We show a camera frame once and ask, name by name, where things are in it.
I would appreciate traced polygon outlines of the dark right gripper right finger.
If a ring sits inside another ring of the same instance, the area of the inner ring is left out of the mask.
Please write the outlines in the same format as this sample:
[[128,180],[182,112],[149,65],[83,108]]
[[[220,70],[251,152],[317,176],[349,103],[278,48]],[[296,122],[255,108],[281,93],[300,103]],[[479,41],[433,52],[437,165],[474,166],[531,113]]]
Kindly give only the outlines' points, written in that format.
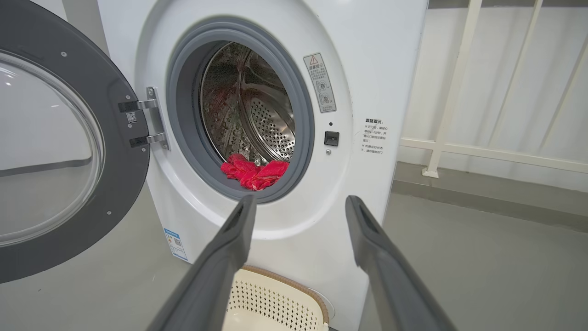
[[345,214],[355,262],[369,277],[382,329],[455,331],[449,316],[365,203],[349,195]]

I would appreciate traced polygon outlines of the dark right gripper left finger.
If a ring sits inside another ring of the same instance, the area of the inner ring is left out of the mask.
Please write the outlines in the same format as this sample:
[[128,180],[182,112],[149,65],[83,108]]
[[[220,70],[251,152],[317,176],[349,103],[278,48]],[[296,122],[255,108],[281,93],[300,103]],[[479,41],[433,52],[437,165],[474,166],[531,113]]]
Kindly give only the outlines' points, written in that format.
[[147,327],[149,331],[220,331],[235,273],[246,263],[256,198],[240,199],[226,222]]

